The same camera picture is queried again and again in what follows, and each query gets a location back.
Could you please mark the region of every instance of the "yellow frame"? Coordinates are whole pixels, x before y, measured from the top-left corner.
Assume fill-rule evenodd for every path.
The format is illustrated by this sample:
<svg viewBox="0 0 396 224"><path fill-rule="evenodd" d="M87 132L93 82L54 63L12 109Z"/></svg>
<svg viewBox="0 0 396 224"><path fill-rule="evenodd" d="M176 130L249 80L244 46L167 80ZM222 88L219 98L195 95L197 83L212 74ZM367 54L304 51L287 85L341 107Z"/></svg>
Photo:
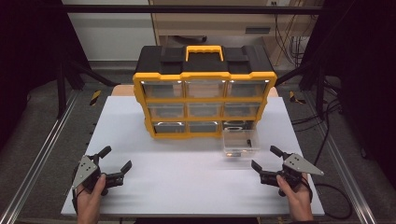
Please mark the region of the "yellow frame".
<svg viewBox="0 0 396 224"><path fill-rule="evenodd" d="M224 80L224 93L221 97L211 98L188 98L186 97L186 87L183 84L185 81L190 80ZM226 91L228 89L229 81L252 81L252 80L268 80L265 90L262 96L258 97L226 97ZM174 82L182 81L183 97L180 98L147 98L143 90L142 82L145 81L156 81L156 82ZM221 122L224 120L254 120L254 125L257 121L262 118L263 110L267 104L267 96L269 90L274 87L276 82L275 72L251 72L250 74L230 74L229 72L183 72L179 75L161 75L159 73L136 73L133 78L134 82L134 95L139 104L142 105L143 112L145 114L145 125L153 138L174 138L174 139L185 139L190 137L221 137ZM210 118L197 118L188 117L188 108L184 106L184 118L152 118L149 113L148 104L161 103L161 104L172 104L172 103L237 103L237 102L257 102L260 103L260 107L257 111L256 116L252 117L224 117L223 110L221 108L221 116L210 117ZM155 133L152 122L168 121L168 122L184 122L184 133ZM190 133L189 121L219 121L218 131L215 133Z"/></svg>

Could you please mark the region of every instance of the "plastic drawer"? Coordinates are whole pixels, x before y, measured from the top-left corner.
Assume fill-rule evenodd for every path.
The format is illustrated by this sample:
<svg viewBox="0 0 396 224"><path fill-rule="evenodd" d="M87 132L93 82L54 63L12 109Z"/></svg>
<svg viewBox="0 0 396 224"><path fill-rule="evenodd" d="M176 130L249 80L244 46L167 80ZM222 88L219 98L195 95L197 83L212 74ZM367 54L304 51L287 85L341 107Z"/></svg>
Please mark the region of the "plastic drawer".
<svg viewBox="0 0 396 224"><path fill-rule="evenodd" d="M225 103L224 117L255 117L260 103Z"/></svg>
<svg viewBox="0 0 396 224"><path fill-rule="evenodd" d="M253 120L224 120L222 122L223 130L251 130L253 129Z"/></svg>
<svg viewBox="0 0 396 224"><path fill-rule="evenodd" d="M223 130L222 146L228 157L251 155L260 150L256 130Z"/></svg>
<svg viewBox="0 0 396 224"><path fill-rule="evenodd" d="M148 104L148 110L153 119L183 118L183 104Z"/></svg>
<svg viewBox="0 0 396 224"><path fill-rule="evenodd" d="M184 133L184 122L153 122L155 133Z"/></svg>
<svg viewBox="0 0 396 224"><path fill-rule="evenodd" d="M141 81L148 98L183 97L181 81Z"/></svg>
<svg viewBox="0 0 396 224"><path fill-rule="evenodd" d="M222 103L188 103L189 117L220 117Z"/></svg>
<svg viewBox="0 0 396 224"><path fill-rule="evenodd" d="M224 92L223 80L189 80L186 81L187 97L211 98L222 97Z"/></svg>
<svg viewBox="0 0 396 224"><path fill-rule="evenodd" d="M191 133L216 133L219 130L217 121L193 121L189 122Z"/></svg>
<svg viewBox="0 0 396 224"><path fill-rule="evenodd" d="M257 97L262 96L268 80L230 81L227 87L227 97Z"/></svg>

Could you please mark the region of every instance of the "drawer handle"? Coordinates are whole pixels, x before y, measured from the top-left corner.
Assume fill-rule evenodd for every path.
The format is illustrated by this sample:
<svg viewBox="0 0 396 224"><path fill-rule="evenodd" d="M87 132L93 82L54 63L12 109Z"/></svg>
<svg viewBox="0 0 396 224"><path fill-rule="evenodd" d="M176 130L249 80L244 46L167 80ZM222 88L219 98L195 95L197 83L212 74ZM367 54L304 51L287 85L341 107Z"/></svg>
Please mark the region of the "drawer handle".
<svg viewBox="0 0 396 224"><path fill-rule="evenodd" d="M216 45L207 45L207 46L187 46L186 47L186 62L189 61L190 53L218 53L220 56L220 60L223 62L223 55L221 46Z"/></svg>

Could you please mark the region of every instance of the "black cable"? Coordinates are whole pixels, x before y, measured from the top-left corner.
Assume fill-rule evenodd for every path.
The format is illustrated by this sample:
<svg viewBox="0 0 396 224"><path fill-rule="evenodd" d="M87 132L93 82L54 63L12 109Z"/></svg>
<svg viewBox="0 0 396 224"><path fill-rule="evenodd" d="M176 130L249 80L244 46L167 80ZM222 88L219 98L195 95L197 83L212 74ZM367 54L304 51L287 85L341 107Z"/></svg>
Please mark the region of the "black cable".
<svg viewBox="0 0 396 224"><path fill-rule="evenodd" d="M77 166L74 168L74 170L73 170L72 185L73 185L74 178L76 177L77 170L78 170L78 165L77 165ZM78 201L77 201L77 197L78 197L79 194L76 195L76 191L75 191L74 189L72 189L72 193L73 193L72 204L73 204L73 207L75 208L76 214L78 214Z"/></svg>
<svg viewBox="0 0 396 224"><path fill-rule="evenodd" d="M286 47L285 47L285 44L283 43L283 39L282 39L282 36L281 36L281 34L280 34L279 28L277 27L277 14L275 14L274 16L275 16L275 40L276 40L276 43L279 45L279 47L280 47L280 49L282 50L282 52L283 52L283 53L285 54L285 56L288 58L288 61L289 61L290 63L292 63L292 62L290 61L289 57L288 57L287 52L286 52ZM281 42L282 42L283 47L280 45L279 40L277 39L277 34L279 34L279 37L280 37L280 40L281 40Z"/></svg>
<svg viewBox="0 0 396 224"><path fill-rule="evenodd" d="M337 101L337 100L338 100L338 99L335 99L335 100L332 100L331 102L329 102L329 103L327 104L327 109L326 109L326 110L328 110L329 107L330 107L330 105L331 105L333 102ZM323 151L324 144L326 143L326 139L327 139L327 136L329 135L329 131L330 131L329 113L325 113L325 119L326 119L327 130L326 130L326 133L325 133L325 135L324 135L323 141L322 141L322 143L321 143L321 145L320 145L320 148L319 148L319 151L318 151L318 155L317 155L317 157L315 158L315 161L314 161L314 163L313 163L315 166L316 166L317 163L318 163L320 154L321 154L321 152Z"/></svg>
<svg viewBox="0 0 396 224"><path fill-rule="evenodd" d="M340 105L340 104L333 105L332 107L329 108L329 110L325 110L324 113L326 114L326 113L332 113L332 112L334 112L334 111L336 110L335 108L336 108L337 106L339 106L339 105ZM308 118L305 118L305 119L295 119L295 120L292 120L292 121L291 121L291 124L292 124L292 125L297 125L297 124L306 123L306 122L308 122L309 120L316 119L316 118L318 118L318 117L319 117L319 115L313 115L313 116L308 117Z"/></svg>
<svg viewBox="0 0 396 224"><path fill-rule="evenodd" d="M324 214L325 214L326 216L332 217L332 218L335 218L335 219L342 219L342 220L348 219L348 218L350 218L350 216L352 216L352 211L353 211L352 202L348 199L347 195L346 195L343 191L341 191L340 189L336 188L335 186L328 185L328 184L320 184L320 183L317 183L317 184L314 184L314 185L315 185L315 187L320 187L320 186L322 186L322 187L327 187L327 188L331 188L331 189L337 190L338 192L340 192L340 193L344 196L344 198L346 199L346 201L347 201L347 203L348 203L349 212L347 213L346 216L344 216L344 217L337 217L337 216L332 215L332 214L330 214L330 213L327 213L327 212L325 211Z"/></svg>
<svg viewBox="0 0 396 224"><path fill-rule="evenodd" d="M294 57L294 60L295 60L295 66L296 66L296 67L298 67L298 66L299 66L299 59L298 59L298 55L299 55L299 53L300 53L300 44L301 44L301 41L300 41L300 42L298 42L298 40L296 40L296 54L297 54L297 56L296 56L296 57Z"/></svg>
<svg viewBox="0 0 396 224"><path fill-rule="evenodd" d="M316 124L314 124L314 125L312 125L312 126L310 126L308 128L304 128L304 129L300 129L300 130L294 130L294 132L295 133L299 133L299 132L303 132L303 131L309 130L311 128L314 128L314 127L318 126L319 124L321 124L321 122L323 122L323 120L321 120L319 123L316 123Z"/></svg>
<svg viewBox="0 0 396 224"><path fill-rule="evenodd" d="M85 188L82 189L82 190L76 195L76 198L78 198L78 195L79 195L82 191L84 191L84 190L85 190Z"/></svg>
<svg viewBox="0 0 396 224"><path fill-rule="evenodd" d="M309 201L312 202L312 198L314 197L314 193L312 192L311 187L308 184L308 181L302 176L302 179L305 180L305 182L302 180L301 183L308 189L309 191Z"/></svg>

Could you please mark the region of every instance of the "aluminum rail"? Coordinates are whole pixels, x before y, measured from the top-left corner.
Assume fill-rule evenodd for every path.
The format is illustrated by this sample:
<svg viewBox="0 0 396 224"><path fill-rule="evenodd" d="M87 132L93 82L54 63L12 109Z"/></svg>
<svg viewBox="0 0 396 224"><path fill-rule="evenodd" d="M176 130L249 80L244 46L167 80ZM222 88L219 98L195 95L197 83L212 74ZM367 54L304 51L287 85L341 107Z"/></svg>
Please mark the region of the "aluminum rail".
<svg viewBox="0 0 396 224"><path fill-rule="evenodd" d="M43 169L47 161L47 158L49 157L56 141L58 140L58 137L67 119L69 118L69 115L76 103L78 96L79 91L72 91L68 100L68 107L66 108L64 115L60 119L57 119L55 124L53 125L52 130L50 131L46 141L41 147L29 172L23 179L20 188L14 195L14 198L9 203L3 215L0 217L1 224L12 224L17 220L18 214L20 213L24 203L27 200L27 197L32 191L32 188L35 185L35 182L37 181L41 170Z"/></svg>
<svg viewBox="0 0 396 224"><path fill-rule="evenodd" d="M313 99L312 92L310 94L307 91L303 91L304 98L307 100L309 107L311 108L312 113L316 114L315 110L315 100ZM320 133L322 137L325 136L327 131L327 126L325 122L320 122L319 118L317 118L319 122ZM337 145L332 138L332 135L329 134L327 137L327 146L329 148L329 154L332 158L332 162L334 163L334 167L340 175L341 181L346 188L346 193L349 195L349 199L355 207L356 214L358 215L361 223L363 224L375 224L374 215L364 199L363 194L361 193L361 189L356 183L353 174L350 172L347 167L347 163L344 161L343 156L338 150Z"/></svg>
<svg viewBox="0 0 396 224"><path fill-rule="evenodd" d="M244 6L125 6L125 5L43 5L39 9L68 13L206 13L322 15L339 12L328 7L244 7Z"/></svg>

